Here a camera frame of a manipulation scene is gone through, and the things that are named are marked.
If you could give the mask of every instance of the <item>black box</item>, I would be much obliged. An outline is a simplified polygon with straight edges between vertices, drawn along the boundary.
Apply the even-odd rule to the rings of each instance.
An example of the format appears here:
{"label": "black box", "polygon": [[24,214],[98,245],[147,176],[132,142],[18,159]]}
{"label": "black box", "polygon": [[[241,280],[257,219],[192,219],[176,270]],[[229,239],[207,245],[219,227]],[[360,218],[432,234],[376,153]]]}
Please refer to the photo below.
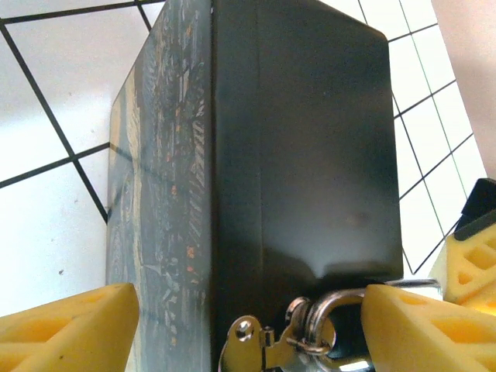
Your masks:
{"label": "black box", "polygon": [[402,276],[388,42],[316,0],[168,0],[112,110],[108,282],[130,370],[216,370],[230,324]]}

